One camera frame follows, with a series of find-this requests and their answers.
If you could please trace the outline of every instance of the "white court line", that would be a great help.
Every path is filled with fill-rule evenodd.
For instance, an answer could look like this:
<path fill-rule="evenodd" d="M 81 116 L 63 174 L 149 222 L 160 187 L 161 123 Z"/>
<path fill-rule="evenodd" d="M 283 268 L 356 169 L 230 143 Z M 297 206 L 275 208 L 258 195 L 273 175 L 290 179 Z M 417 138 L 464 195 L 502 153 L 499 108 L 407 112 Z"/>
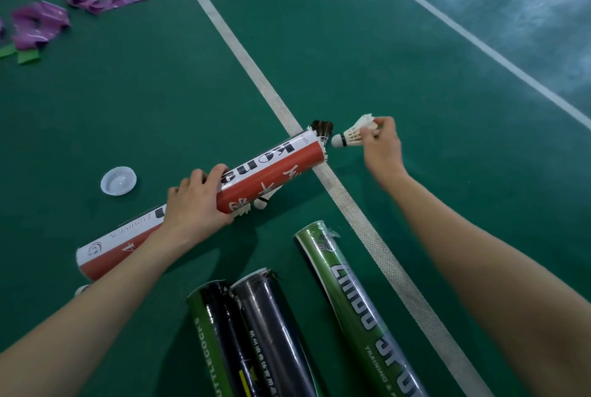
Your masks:
<path fill-rule="evenodd" d="M 549 99 L 551 102 L 556 104 L 559 108 L 564 110 L 568 115 L 573 117 L 576 121 L 578 121 L 580 124 L 582 124 L 588 130 L 591 131 L 591 118 L 587 117 L 587 115 L 582 113 L 576 107 L 567 103 L 564 98 L 558 96 L 553 91 L 551 91 L 548 87 L 546 87 L 543 84 L 541 84 L 540 82 L 536 81 L 534 78 L 532 78 L 526 72 L 521 70 L 518 66 L 516 66 L 515 64 L 510 62 L 506 57 L 503 57 L 498 51 L 490 48 L 483 41 L 478 39 L 474 34 L 469 32 L 464 27 L 460 26 L 458 23 L 456 23 L 454 20 L 452 20 L 446 14 L 439 11 L 435 6 L 430 4 L 428 1 L 415 0 L 415 2 L 420 4 L 427 11 L 431 12 L 431 14 L 433 14 L 439 20 L 442 20 L 446 25 L 448 25 L 450 28 L 454 29 L 457 33 L 459 33 L 460 35 L 462 35 L 463 37 L 468 39 L 470 42 L 472 42 L 474 45 L 476 45 L 479 49 L 481 49 L 483 52 L 485 52 L 488 56 L 490 56 L 492 59 L 496 60 L 499 64 L 501 64 L 503 67 L 505 67 L 508 71 L 513 73 L 517 78 L 519 78 L 523 82 L 527 83 L 531 87 L 535 88 L 539 93 L 544 95 L 547 99 Z"/>
<path fill-rule="evenodd" d="M 291 136 L 301 132 L 303 129 L 300 124 L 265 75 L 263 75 L 261 69 L 255 64 L 252 57 L 248 55 L 215 6 L 213 6 L 210 0 L 197 0 L 197 2 L 199 2 L 203 11 L 205 11 L 211 23 L 213 23 L 228 47 L 232 50 L 232 53 L 236 56 L 250 79 L 255 83 L 267 104 L 269 104 L 281 124 L 283 124 L 285 130 Z M 357 206 L 349 192 L 345 190 L 333 170 L 326 163 L 323 163 L 314 168 L 314 172 L 384 276 L 388 279 L 388 282 L 400 297 L 404 306 L 410 312 L 435 351 L 439 354 L 462 391 L 468 397 L 492 396 L 491 390 L 486 386 L 477 370 L 470 363 L 468 357 L 464 354 L 460 346 L 457 345 L 452 335 L 447 331 L 447 328 L 425 300 L 402 265 L 394 257 L 382 237 Z"/>

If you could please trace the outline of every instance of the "person's left arm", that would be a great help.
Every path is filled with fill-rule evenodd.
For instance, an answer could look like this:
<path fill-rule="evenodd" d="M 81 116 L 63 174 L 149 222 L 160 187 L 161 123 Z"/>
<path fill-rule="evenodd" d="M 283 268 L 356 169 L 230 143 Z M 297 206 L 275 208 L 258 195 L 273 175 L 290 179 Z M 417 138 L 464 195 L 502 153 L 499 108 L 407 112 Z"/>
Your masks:
<path fill-rule="evenodd" d="M 0 397 L 78 393 L 160 275 L 232 222 L 216 208 L 225 165 L 168 190 L 164 223 L 140 249 L 0 354 Z"/>

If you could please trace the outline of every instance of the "yellow stripe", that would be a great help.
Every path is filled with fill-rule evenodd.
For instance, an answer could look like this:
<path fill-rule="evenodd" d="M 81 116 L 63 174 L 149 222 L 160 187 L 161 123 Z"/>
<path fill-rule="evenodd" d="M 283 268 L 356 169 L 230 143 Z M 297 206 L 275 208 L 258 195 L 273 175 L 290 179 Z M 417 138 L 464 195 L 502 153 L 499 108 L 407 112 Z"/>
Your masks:
<path fill-rule="evenodd" d="M 250 390 L 248 389 L 247 380 L 244 378 L 244 372 L 242 370 L 240 372 L 240 379 L 242 380 L 242 386 L 244 386 L 244 392 L 247 393 L 247 397 L 252 397 Z"/>

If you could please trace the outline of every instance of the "person's right arm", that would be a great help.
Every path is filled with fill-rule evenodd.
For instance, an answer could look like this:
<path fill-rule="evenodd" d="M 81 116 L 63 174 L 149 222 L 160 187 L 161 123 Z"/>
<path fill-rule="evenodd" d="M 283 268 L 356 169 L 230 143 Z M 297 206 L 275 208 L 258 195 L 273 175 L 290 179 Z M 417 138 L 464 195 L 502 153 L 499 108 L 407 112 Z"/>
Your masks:
<path fill-rule="evenodd" d="M 435 266 L 537 396 L 591 389 L 591 304 L 546 268 L 473 225 L 408 175 L 391 117 L 362 132 L 365 163 Z"/>

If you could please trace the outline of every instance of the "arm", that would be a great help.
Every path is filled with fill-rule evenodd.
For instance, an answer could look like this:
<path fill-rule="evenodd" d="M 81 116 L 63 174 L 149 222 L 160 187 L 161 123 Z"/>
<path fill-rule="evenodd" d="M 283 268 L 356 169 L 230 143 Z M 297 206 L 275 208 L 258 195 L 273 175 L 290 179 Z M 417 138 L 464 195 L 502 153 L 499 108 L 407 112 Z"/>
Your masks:
<path fill-rule="evenodd" d="M 591 388 L 591 305 L 547 269 L 455 213 L 404 169 L 391 117 L 362 132 L 365 163 L 470 315 L 537 396 Z"/>
<path fill-rule="evenodd" d="M 169 189 L 164 223 L 141 249 L 0 355 L 0 396 L 78 393 L 166 268 L 232 222 L 216 208 L 225 169 L 195 170 Z"/>

